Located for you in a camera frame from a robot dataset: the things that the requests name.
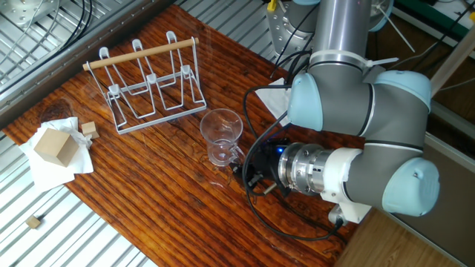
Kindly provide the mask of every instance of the wooden dowel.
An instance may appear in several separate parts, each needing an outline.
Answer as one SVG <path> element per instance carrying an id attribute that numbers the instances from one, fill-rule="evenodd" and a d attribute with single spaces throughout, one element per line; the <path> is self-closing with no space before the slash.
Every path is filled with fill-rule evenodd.
<path id="1" fill-rule="evenodd" d="M 165 52 L 169 52 L 171 50 L 176 50 L 176 49 L 180 49 L 180 48 L 184 48 L 184 47 L 190 47 L 190 46 L 194 45 L 195 43 L 196 43 L 196 45 L 199 44 L 198 38 L 195 38 L 194 42 L 193 42 L 193 39 L 188 39 L 188 40 L 185 40 L 185 41 L 180 41 L 180 42 L 176 42 L 176 43 L 172 43 L 172 44 L 165 44 L 165 45 L 162 45 L 162 46 L 159 46 L 159 47 L 154 47 L 154 48 L 150 48 L 150 49 L 146 49 L 146 50 L 142 50 L 142 51 L 127 53 L 127 54 L 121 55 L 121 56 L 111 57 L 109 59 L 97 60 L 95 62 L 89 63 L 89 65 L 91 66 L 91 70 L 93 70 L 93 69 L 97 69 L 97 68 L 100 68 L 100 67 L 110 66 L 112 64 L 118 64 L 120 62 L 126 62 L 126 61 L 129 61 L 129 60 L 139 59 L 139 58 L 142 58 L 142 57 L 145 57 L 145 56 L 151 56 L 151 55 L 156 55 L 158 53 L 165 53 Z M 89 67 L 88 67 L 87 64 L 83 64 L 82 68 L 84 70 L 89 70 Z"/>

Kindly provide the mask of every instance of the yellow object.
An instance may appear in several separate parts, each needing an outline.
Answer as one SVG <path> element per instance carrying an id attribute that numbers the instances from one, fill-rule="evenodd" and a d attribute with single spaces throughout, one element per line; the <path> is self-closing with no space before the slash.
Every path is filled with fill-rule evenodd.
<path id="1" fill-rule="evenodd" d="M 276 7 L 277 7 L 277 0 L 271 0 L 271 2 L 267 5 L 267 10 L 275 11 Z"/>

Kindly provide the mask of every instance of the wooden block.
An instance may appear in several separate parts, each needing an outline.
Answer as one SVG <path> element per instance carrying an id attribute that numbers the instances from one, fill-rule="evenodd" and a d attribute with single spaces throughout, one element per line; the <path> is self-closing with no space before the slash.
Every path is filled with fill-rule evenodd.
<path id="1" fill-rule="evenodd" d="M 35 216 L 30 216 L 30 218 L 28 218 L 26 221 L 25 221 L 28 226 L 30 226 L 30 228 L 32 229 L 35 229 L 36 227 L 38 227 L 40 224 L 42 224 L 42 222 L 40 222 L 38 219 L 36 219 Z"/>
<path id="2" fill-rule="evenodd" d="M 99 137 L 99 134 L 97 133 L 97 129 L 96 129 L 96 123 L 88 122 L 88 123 L 83 124 L 81 128 L 82 128 L 82 134 L 84 134 L 84 136 L 91 134 L 92 135 L 91 139 Z"/>
<path id="3" fill-rule="evenodd" d="M 48 128 L 34 151 L 47 162 L 67 167 L 79 146 L 69 133 Z"/>

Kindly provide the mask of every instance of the white napkin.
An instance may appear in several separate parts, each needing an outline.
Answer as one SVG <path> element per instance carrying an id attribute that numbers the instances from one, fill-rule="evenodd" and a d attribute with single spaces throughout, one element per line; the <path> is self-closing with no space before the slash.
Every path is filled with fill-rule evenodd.
<path id="1" fill-rule="evenodd" d="M 76 117 L 43 122 L 36 133 L 25 144 L 20 145 L 20 149 L 30 160 L 31 176 L 37 191 L 48 191 L 58 185 L 70 182 L 74 180 L 74 174 L 89 174 L 94 171 L 88 151 L 92 144 L 91 136 L 84 137 L 82 133 L 78 132 L 77 123 Z M 47 128 L 70 134 L 79 145 L 79 149 L 67 167 L 46 162 L 34 151 Z"/>
<path id="2" fill-rule="evenodd" d="M 280 78 L 271 83 L 271 85 L 283 84 L 284 78 Z M 256 94 L 276 119 L 289 107 L 290 89 L 259 89 L 256 91 Z M 281 121 L 282 126 L 287 125 L 288 123 L 290 123 L 290 121 L 287 117 Z"/>

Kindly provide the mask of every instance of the wood grain surface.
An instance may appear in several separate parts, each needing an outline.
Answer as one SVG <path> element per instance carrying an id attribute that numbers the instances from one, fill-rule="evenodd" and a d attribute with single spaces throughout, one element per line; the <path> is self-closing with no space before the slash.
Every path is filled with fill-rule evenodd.
<path id="1" fill-rule="evenodd" d="M 167 30 L 173 30 L 179 40 L 200 39 L 197 52 L 207 111 L 228 108 L 244 120 L 244 92 L 272 81 L 272 63 L 179 7 L 171 6 L 124 38 L 110 50 L 111 56 L 131 52 L 135 38 L 142 40 L 144 48 L 164 45 Z M 186 64 L 192 61 L 190 50 L 183 49 L 182 56 Z M 151 58 L 151 63 L 158 75 L 171 70 L 166 54 Z M 118 68 L 125 79 L 141 79 L 137 61 Z M 277 77 L 283 75 L 279 70 Z M 110 83 L 104 73 L 97 76 L 101 84 Z M 165 90 L 167 104 L 178 102 L 174 92 Z M 139 112 L 147 112 L 150 97 L 141 95 L 132 102 Z M 249 97 L 248 106 L 258 133 L 275 121 L 255 95 Z M 157 110 L 158 117 L 164 114 Z M 77 116 L 80 125 L 94 121 L 100 135 L 90 150 L 94 172 L 76 175 L 66 186 L 159 266 L 332 266 L 356 225 L 349 224 L 336 236 L 313 243 L 280 237 L 266 229 L 250 211 L 243 186 L 231 170 L 208 161 L 199 129 L 207 111 L 121 136 L 94 79 L 81 72 L 4 132 L 21 144 L 41 122 L 69 116 Z M 128 119 L 137 123 L 133 117 Z M 294 142 L 314 142 L 325 148 L 363 145 L 356 137 L 302 128 L 292 128 L 287 134 Z M 247 151 L 253 142 L 245 125 L 240 146 Z M 283 199 L 273 192 L 255 203 L 269 223 L 290 234 L 318 237 L 333 227 L 327 219 L 333 204 L 319 197 L 291 194 Z"/>
<path id="2" fill-rule="evenodd" d="M 335 267 L 457 267 L 446 256 L 373 209 Z"/>

